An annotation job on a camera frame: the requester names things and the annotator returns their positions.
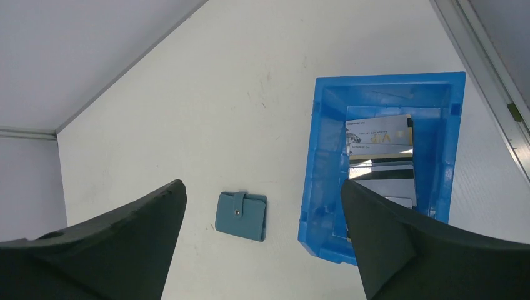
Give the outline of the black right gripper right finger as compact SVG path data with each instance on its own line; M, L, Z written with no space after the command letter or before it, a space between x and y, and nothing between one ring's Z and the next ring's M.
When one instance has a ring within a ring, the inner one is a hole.
M529 245L483 236L347 180L341 200L368 299L528 299Z

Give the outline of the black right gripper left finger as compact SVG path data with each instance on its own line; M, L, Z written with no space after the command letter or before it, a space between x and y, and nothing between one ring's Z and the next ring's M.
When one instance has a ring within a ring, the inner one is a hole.
M174 180L37 239L1 243L2 299L160 299L186 210Z

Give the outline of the white card with black stripe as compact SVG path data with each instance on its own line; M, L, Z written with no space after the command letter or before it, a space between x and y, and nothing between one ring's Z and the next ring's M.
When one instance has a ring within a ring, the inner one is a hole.
M409 209L418 205L412 165L350 167L349 179Z

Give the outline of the teal leather card holder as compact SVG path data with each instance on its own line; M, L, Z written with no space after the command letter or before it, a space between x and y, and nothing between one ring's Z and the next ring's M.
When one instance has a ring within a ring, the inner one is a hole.
M268 199L247 192L222 192L216 210L215 230L252 241L266 238Z

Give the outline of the blue plastic bin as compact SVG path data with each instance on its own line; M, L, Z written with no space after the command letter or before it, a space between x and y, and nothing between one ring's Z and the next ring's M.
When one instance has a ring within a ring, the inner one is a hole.
M348 120L410 115L416 211L449 221L465 85L463 71L316 79L297 237L309 254L357 263L340 197L348 177Z

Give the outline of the white VIP card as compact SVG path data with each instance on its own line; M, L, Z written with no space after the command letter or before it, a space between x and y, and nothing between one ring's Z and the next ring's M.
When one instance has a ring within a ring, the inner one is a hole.
M346 121L350 156L413 152L413 120L408 114Z

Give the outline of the aluminium frame rail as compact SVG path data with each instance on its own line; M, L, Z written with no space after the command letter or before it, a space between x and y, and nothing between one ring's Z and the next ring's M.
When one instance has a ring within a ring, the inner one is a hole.
M518 169L529 181L529 108L470 1L431 1Z

